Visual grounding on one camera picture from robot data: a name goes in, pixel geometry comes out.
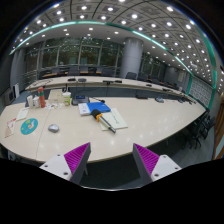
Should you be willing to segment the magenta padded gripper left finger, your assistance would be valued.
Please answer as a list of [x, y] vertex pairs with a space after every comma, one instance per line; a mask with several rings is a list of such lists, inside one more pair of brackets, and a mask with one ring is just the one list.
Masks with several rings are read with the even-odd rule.
[[66, 154], [55, 155], [40, 168], [72, 183], [79, 184], [86, 170], [90, 153], [91, 145], [86, 143]]

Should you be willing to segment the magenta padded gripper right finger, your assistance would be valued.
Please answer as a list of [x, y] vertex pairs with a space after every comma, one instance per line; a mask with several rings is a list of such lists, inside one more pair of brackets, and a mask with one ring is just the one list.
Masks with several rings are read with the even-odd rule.
[[133, 157], [144, 185], [181, 170], [168, 155], [158, 155], [136, 143], [133, 144]]

